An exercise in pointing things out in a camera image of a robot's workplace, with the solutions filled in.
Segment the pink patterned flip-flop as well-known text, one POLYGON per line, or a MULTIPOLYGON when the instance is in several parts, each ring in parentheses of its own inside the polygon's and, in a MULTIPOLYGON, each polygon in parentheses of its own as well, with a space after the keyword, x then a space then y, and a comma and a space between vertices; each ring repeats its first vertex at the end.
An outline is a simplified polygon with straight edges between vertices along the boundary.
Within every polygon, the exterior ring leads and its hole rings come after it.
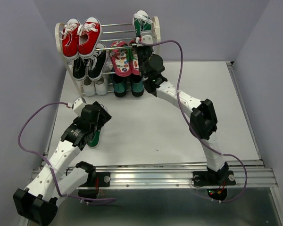
POLYGON ((134 48, 130 48, 128 50, 128 54, 129 54, 129 65, 130 65, 132 74, 139 76, 140 71, 139 71, 138 54, 134 48))
POLYGON ((130 68, 129 50, 127 43, 124 41, 115 41, 111 45, 113 49, 110 51, 110 60, 117 76, 127 77, 132 71, 130 68))

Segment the green canvas sneaker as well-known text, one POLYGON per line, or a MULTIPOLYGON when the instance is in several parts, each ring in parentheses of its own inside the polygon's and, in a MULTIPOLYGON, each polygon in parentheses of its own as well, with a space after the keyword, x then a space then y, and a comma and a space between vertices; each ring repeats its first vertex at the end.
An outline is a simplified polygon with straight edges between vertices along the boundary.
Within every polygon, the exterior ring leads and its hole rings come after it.
POLYGON ((140 37, 141 32, 152 30, 153 21, 151 20, 149 14, 146 11, 138 10, 133 15, 132 24, 135 29, 136 36, 140 37))
POLYGON ((92 141, 88 142, 87 145, 88 145, 90 148, 96 148, 96 147, 100 144, 100 132, 101 132, 101 129, 98 129, 98 130, 95 132, 92 141))

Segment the teal leather loafer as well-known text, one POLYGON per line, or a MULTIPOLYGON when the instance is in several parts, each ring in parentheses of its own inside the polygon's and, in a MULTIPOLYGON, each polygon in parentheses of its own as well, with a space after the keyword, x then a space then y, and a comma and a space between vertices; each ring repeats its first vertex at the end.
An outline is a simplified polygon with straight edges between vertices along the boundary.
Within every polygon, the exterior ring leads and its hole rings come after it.
POLYGON ((138 75, 130 75, 131 93, 134 97, 141 97, 144 93, 144 85, 142 77, 138 75))
POLYGON ((111 79, 115 96, 125 97, 127 93, 126 78, 113 74, 111 79))

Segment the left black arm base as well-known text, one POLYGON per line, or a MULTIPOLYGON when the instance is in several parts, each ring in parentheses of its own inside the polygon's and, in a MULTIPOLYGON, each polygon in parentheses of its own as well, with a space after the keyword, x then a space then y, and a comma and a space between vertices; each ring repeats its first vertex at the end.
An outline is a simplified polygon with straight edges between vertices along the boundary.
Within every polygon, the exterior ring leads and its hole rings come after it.
POLYGON ((78 195, 84 198, 85 202, 89 199, 97 199, 99 189, 110 186, 110 172, 93 172, 88 175, 87 181, 79 186, 78 195))

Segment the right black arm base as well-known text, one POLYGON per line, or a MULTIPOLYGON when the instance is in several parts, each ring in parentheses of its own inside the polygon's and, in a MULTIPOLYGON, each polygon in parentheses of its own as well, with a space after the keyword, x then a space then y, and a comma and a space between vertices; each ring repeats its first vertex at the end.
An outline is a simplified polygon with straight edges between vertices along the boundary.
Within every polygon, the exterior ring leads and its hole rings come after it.
POLYGON ((228 195, 227 187, 235 186, 236 180, 233 172, 193 171, 191 185, 196 188, 207 187, 208 197, 216 201, 225 201, 228 195))

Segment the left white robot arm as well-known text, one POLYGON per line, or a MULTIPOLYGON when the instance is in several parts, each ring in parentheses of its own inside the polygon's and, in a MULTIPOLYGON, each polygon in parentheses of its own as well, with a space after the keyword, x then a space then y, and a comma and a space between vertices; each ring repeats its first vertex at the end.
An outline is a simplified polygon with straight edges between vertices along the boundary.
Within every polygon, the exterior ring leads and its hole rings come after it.
POLYGON ((114 202, 114 198, 99 199, 99 186, 104 182, 96 175, 95 166, 81 161, 70 174, 64 174, 69 164, 85 146, 92 142, 96 133, 111 119, 111 115, 98 102, 87 104, 83 98, 67 104, 77 117, 64 131, 57 148, 50 159, 42 156, 44 168, 25 189, 17 189, 13 194, 18 214, 40 226, 48 226, 57 214, 59 205, 82 185, 93 186, 90 195, 78 197, 86 204, 101 205, 114 202))

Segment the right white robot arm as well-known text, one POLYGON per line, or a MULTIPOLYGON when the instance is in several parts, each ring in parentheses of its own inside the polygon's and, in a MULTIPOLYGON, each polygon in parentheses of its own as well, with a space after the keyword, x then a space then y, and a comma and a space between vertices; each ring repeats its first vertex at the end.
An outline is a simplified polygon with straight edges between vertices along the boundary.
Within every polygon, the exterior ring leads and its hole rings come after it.
POLYGON ((228 165, 220 151, 216 130, 217 117, 211 100, 194 98, 173 85, 162 75, 163 59, 154 54, 151 46, 138 44, 137 52, 140 75, 146 91, 179 108, 189 130, 201 142, 207 160, 207 177, 213 184, 224 180, 228 165))

